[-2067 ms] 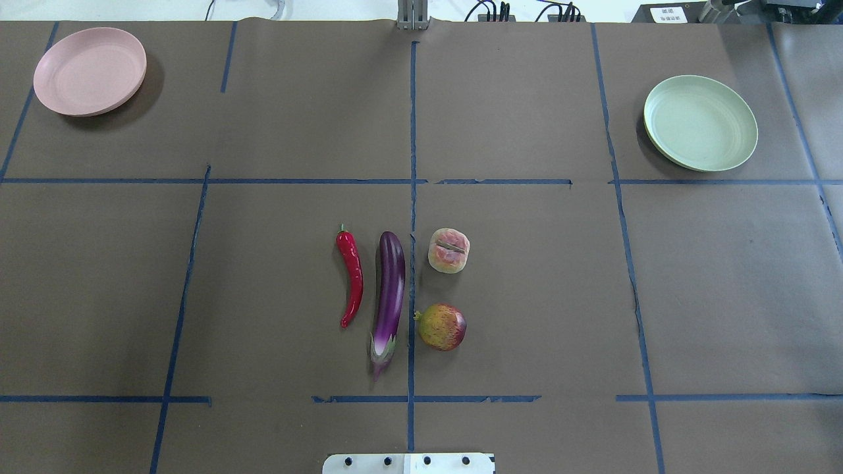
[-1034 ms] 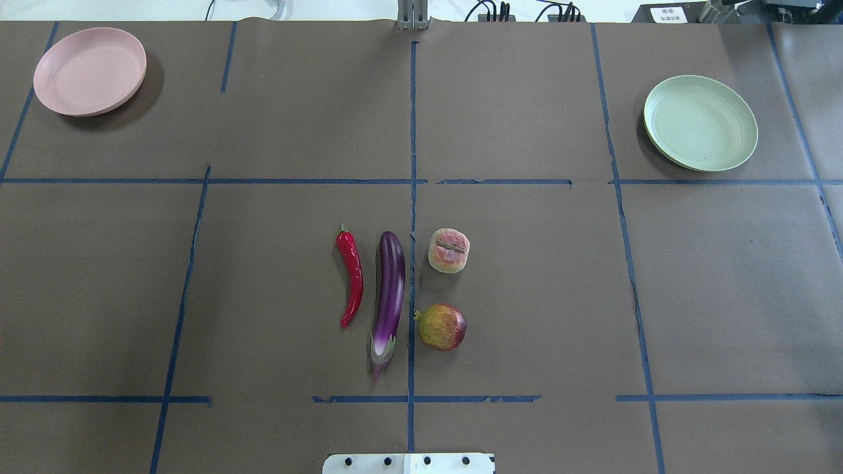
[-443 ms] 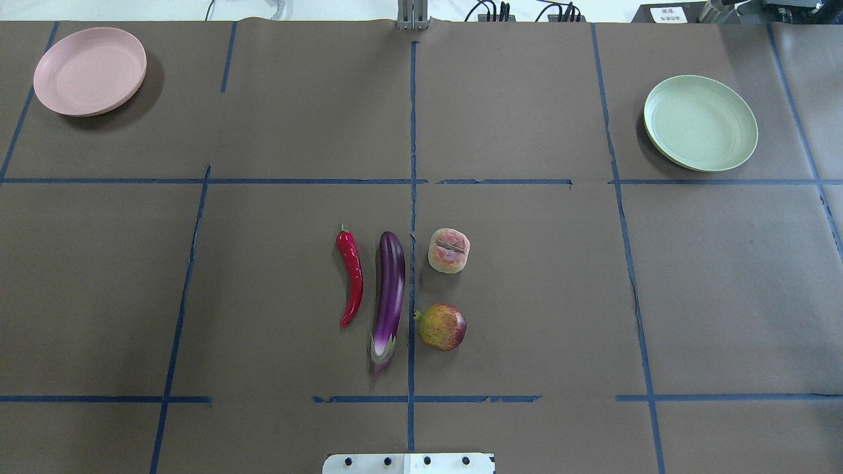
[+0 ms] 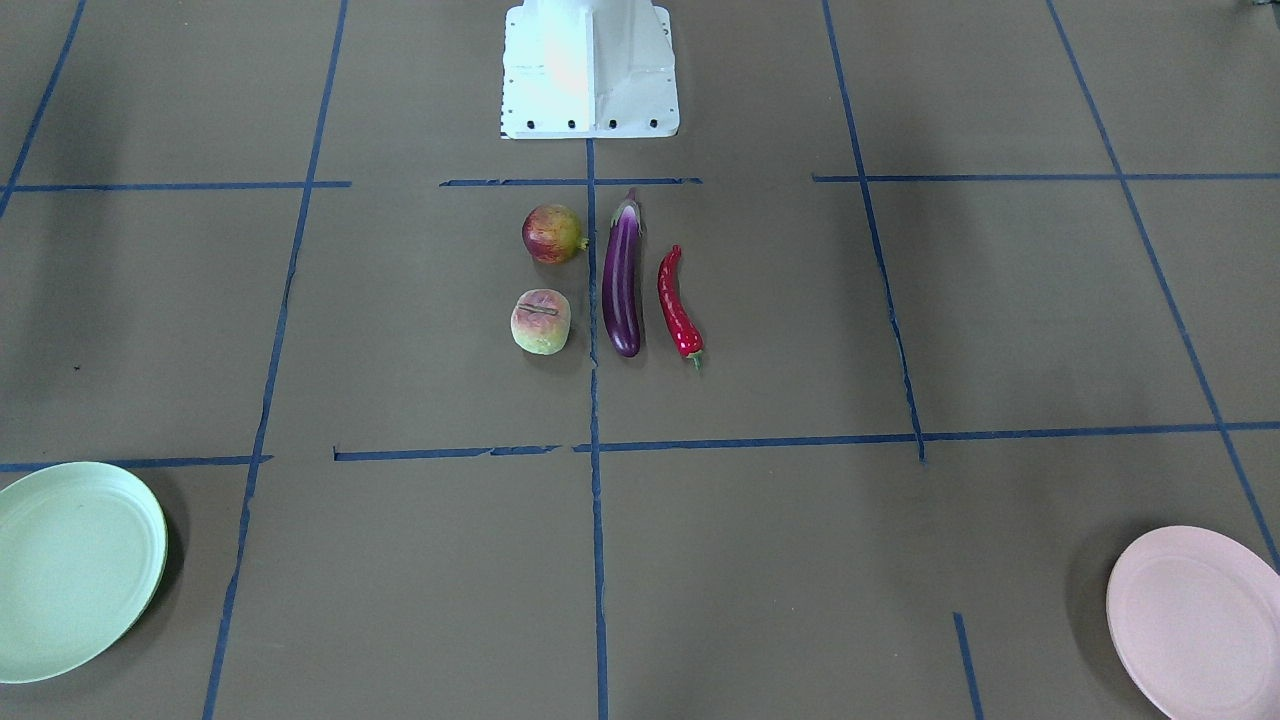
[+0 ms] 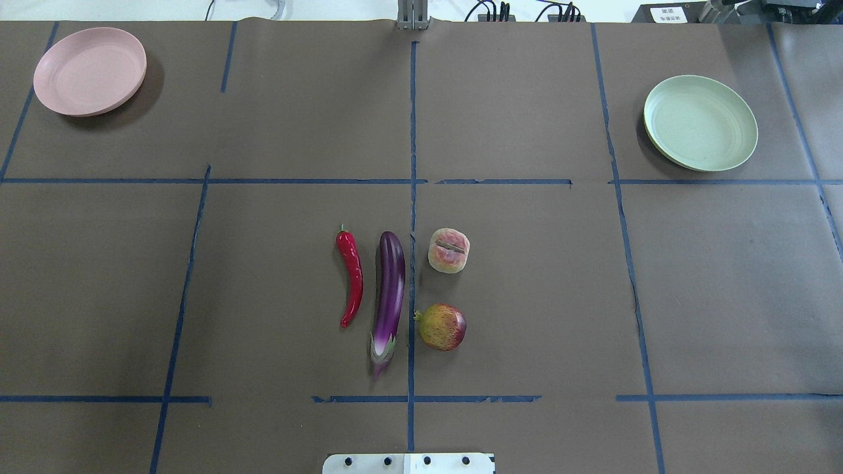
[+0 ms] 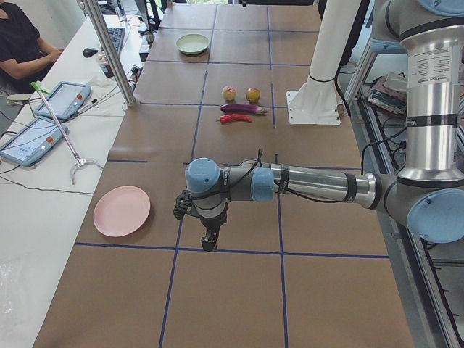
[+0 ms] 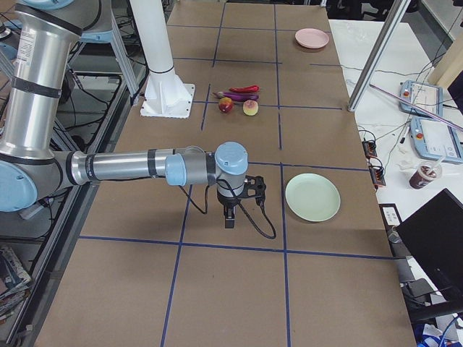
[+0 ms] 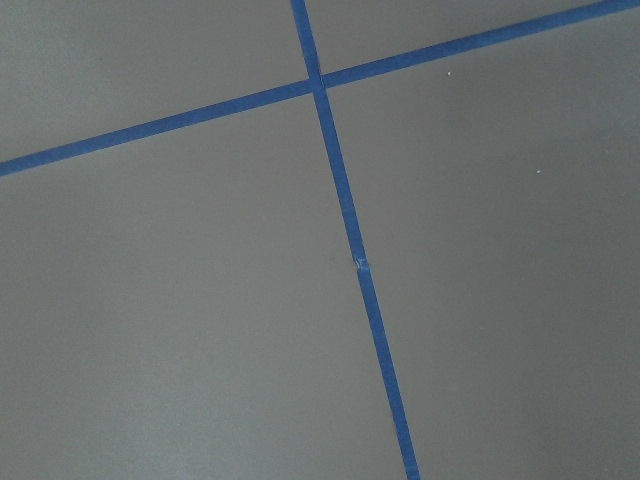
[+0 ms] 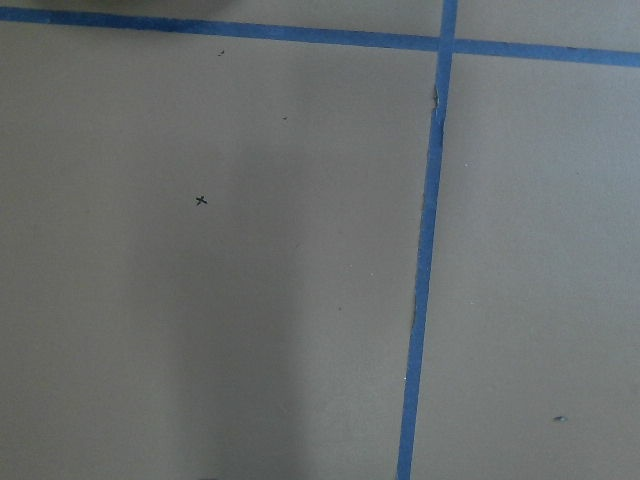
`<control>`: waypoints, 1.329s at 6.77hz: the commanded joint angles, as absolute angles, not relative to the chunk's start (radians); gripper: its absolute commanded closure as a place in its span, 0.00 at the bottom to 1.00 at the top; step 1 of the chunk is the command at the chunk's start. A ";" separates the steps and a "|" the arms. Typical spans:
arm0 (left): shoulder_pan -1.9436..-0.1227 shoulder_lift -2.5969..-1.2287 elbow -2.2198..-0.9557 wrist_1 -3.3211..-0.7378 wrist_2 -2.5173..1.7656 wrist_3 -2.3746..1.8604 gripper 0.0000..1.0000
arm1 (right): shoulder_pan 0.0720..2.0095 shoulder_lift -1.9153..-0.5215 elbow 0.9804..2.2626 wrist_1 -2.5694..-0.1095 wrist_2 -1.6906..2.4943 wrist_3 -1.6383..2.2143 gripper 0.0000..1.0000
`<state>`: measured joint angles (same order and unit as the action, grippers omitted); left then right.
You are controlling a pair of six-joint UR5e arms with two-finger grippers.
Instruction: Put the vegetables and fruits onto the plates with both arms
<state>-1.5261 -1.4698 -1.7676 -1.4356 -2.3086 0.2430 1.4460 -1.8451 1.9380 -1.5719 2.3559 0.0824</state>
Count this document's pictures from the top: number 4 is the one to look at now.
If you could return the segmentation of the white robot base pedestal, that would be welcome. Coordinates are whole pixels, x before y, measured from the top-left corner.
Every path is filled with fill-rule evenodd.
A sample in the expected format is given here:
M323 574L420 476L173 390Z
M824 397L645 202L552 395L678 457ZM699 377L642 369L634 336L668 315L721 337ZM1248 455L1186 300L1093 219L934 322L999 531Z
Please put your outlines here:
M500 137L666 138L681 111L669 12L522 1L504 18Z

